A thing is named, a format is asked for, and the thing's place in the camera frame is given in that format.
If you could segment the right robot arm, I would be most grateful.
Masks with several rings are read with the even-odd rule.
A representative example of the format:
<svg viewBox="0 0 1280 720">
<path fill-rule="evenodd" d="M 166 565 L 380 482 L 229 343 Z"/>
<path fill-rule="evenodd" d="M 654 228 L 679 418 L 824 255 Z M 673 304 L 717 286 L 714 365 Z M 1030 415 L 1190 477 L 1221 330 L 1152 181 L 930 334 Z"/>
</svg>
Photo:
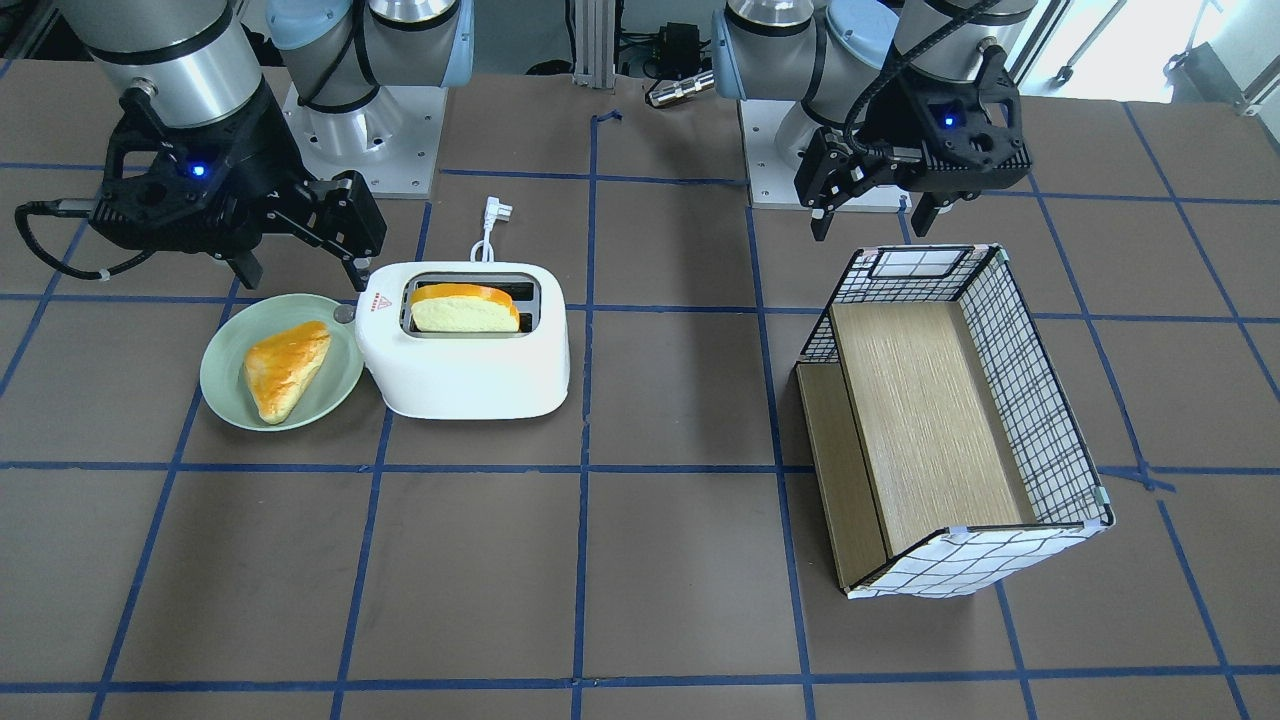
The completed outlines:
<svg viewBox="0 0 1280 720">
<path fill-rule="evenodd" d="M 408 123 L 393 88 L 466 85 L 470 1 L 270 1 L 271 42 L 301 118 L 287 119 L 230 1 L 59 1 L 114 85 L 122 118 L 93 199 L 14 211 L 27 249 L 106 282 L 157 252 L 225 263 L 247 288 L 265 234 L 330 254 L 355 290 L 387 224 L 364 169 Z"/>
</svg>

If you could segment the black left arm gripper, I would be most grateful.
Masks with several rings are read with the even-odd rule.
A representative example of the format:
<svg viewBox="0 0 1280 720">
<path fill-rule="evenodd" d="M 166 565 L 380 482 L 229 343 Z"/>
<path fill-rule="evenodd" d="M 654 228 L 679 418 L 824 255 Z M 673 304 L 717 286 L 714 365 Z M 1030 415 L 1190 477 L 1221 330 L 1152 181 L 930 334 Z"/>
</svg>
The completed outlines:
<svg viewBox="0 0 1280 720">
<path fill-rule="evenodd" d="M 956 193 L 1005 190 L 1024 178 L 1032 156 L 1006 59 L 1004 49 L 988 47 L 975 78 L 957 83 L 902 67 L 869 102 L 855 133 L 869 150 L 860 159 L 832 129 L 815 129 L 794 177 L 814 241 L 826 240 L 838 208 L 870 190 L 865 172 L 925 192 L 910 218 L 918 238 L 948 211 Z"/>
</svg>

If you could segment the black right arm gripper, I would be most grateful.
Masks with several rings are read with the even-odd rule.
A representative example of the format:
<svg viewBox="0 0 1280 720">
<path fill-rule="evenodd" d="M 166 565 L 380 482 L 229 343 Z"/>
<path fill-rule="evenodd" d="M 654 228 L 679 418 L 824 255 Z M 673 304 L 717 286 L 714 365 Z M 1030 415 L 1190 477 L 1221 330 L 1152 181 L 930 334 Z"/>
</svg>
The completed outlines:
<svg viewBox="0 0 1280 720">
<path fill-rule="evenodd" d="M 289 218 L 303 242 L 340 261 L 355 291 L 367 288 L 387 236 L 376 199 L 357 170 L 314 179 L 265 79 L 241 109 L 195 128 L 164 126 L 156 100 L 138 87 L 122 94 L 91 227 L 125 250 L 221 255 L 257 290 L 252 250 Z"/>
</svg>

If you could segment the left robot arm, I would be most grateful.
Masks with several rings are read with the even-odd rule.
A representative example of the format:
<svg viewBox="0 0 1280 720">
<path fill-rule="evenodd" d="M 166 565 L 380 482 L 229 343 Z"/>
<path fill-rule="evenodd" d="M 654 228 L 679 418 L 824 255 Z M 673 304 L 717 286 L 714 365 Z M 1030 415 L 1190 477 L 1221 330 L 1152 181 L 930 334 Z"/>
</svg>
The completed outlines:
<svg viewBox="0 0 1280 720">
<path fill-rule="evenodd" d="M 810 123 L 794 177 L 823 241 L 869 190 L 918 193 L 916 236 L 941 211 L 1033 165 L 1009 46 L 1032 1 L 728 1 L 712 72 L 727 99 L 792 101 Z"/>
</svg>

